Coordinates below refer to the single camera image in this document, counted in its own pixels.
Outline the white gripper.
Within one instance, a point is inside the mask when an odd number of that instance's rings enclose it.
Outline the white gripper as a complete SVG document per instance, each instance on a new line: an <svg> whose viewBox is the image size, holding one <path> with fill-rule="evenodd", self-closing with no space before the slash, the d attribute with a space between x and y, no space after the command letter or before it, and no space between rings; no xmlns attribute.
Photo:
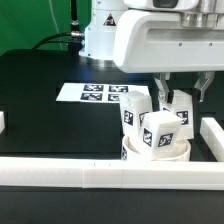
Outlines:
<svg viewBox="0 0 224 224"><path fill-rule="evenodd" d="M213 29L186 28L178 13L128 10L117 24L113 60L126 73L155 73L158 100L169 104L169 72L204 71L194 85L202 102L214 71L224 70L224 18Z"/></svg>

